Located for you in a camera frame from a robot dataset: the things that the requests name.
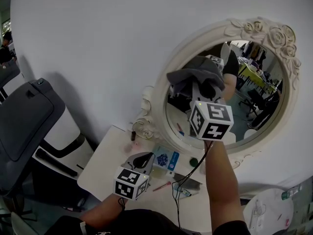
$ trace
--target chair backrest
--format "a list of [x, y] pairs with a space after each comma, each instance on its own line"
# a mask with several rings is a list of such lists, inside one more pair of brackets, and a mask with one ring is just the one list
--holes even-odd
[[221, 58], [224, 61], [224, 66], [228, 62], [229, 54], [230, 54], [230, 48], [229, 48], [227, 43], [224, 43], [222, 48], [221, 48]]
[[265, 99], [255, 90], [248, 91], [248, 95], [251, 98], [251, 101], [256, 104], [256, 106], [262, 110], [265, 107]]
[[243, 86], [244, 83], [245, 83], [245, 81], [242, 78], [237, 77], [236, 89], [240, 90], [240, 88]]
[[8, 194], [25, 179], [26, 165], [65, 111], [43, 78], [24, 83], [0, 106], [0, 189]]
[[14, 234], [16, 235], [38, 235], [33, 228], [14, 212], [11, 213], [11, 223]]

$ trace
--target white table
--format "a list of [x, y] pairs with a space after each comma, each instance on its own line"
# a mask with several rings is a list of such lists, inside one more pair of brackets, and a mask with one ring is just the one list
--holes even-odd
[[[117, 167], [124, 163], [130, 155], [151, 151], [155, 145], [152, 141], [139, 137], [136, 137], [136, 142], [138, 145], [134, 145], [130, 151], [132, 144], [130, 133], [112, 126], [79, 176], [78, 185], [103, 201], [113, 192], [113, 178]], [[180, 154], [175, 172], [187, 175], [192, 170], [189, 160], [190, 156]], [[199, 169], [195, 171], [192, 178], [205, 183], [205, 176], [200, 173]], [[152, 179], [151, 187], [147, 192], [137, 201], [129, 201], [127, 209], [150, 209], [165, 215], [178, 225], [177, 209], [172, 197], [171, 186], [152, 192], [153, 189], [167, 181], [168, 179]], [[196, 232], [212, 230], [209, 197], [205, 184], [201, 186], [199, 194], [180, 200], [179, 212], [183, 228]]]
[[254, 196], [246, 205], [244, 217], [248, 228], [252, 211], [256, 209], [257, 200], [262, 208], [260, 214], [263, 214], [263, 217], [261, 217], [262, 222], [260, 223], [263, 223], [263, 225], [254, 231], [250, 231], [251, 235], [272, 235], [289, 227], [293, 216], [293, 202], [291, 198], [282, 200], [281, 195], [283, 192], [283, 190], [276, 188], [267, 189]]

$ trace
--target small bottle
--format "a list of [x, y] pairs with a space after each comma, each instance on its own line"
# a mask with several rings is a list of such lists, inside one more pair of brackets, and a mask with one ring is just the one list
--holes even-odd
[[285, 200], [285, 199], [288, 199], [290, 197], [293, 197], [295, 194], [297, 194], [299, 191], [302, 190], [302, 186], [301, 185], [298, 185], [298, 186], [295, 186], [287, 191], [284, 191], [282, 193], [282, 200]]

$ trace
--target black shirt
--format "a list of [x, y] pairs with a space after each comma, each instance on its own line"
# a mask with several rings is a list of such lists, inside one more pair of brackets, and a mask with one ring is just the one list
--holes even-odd
[[[63, 216], [45, 235], [82, 235], [81, 222], [78, 218]], [[115, 221], [102, 231], [96, 231], [89, 226], [86, 226], [86, 231], [88, 235], [187, 235], [167, 217], [150, 210], [123, 211]], [[225, 234], [250, 235], [250, 232], [245, 222], [232, 221], [218, 227], [213, 235]]]
[[230, 51], [227, 64], [224, 65], [223, 74], [232, 74], [238, 76], [239, 73], [239, 63], [237, 56], [233, 50]]
[[1, 45], [0, 47], [0, 64], [9, 62], [12, 59], [12, 55], [10, 53], [8, 46]]

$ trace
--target window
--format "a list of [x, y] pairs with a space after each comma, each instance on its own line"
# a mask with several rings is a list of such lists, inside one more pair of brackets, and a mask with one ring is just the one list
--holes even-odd
[[2, 36], [4, 36], [4, 34], [5, 34], [7, 31], [11, 31], [11, 20], [10, 20], [10, 19], [9, 19], [8, 21], [5, 21], [5, 22], [2, 24]]

